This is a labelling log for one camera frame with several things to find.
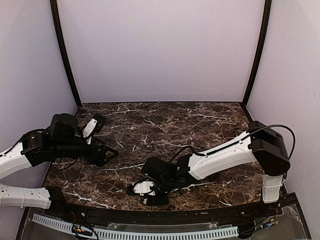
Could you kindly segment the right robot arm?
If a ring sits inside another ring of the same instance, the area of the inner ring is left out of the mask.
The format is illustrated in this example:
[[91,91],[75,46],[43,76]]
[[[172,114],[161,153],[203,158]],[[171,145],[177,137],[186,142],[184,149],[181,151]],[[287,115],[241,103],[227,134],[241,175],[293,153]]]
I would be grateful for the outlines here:
[[247,164],[259,163],[263,170],[261,197],[255,213],[266,217],[275,208],[280,188],[291,167],[291,152],[287,152],[283,136],[275,131],[277,125],[264,125],[259,121],[249,123],[248,130],[234,139],[214,148],[179,156],[164,161],[150,157],[142,167],[145,179],[132,185],[133,193],[146,196],[148,205],[165,205],[168,193],[182,190],[215,173]]

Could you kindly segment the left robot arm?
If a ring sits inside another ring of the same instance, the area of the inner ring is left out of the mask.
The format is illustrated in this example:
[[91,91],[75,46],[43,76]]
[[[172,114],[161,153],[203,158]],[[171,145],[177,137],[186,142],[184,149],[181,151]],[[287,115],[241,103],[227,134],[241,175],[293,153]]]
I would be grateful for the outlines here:
[[[56,159],[84,158],[91,165],[103,167],[119,155],[97,137],[106,118],[95,114],[84,127],[69,113],[52,117],[47,128],[31,130],[9,149],[0,154],[0,177],[3,179],[20,170],[36,167],[42,163],[54,163]],[[49,209],[60,218],[71,213],[59,187],[23,188],[1,184],[1,207],[32,207]]]

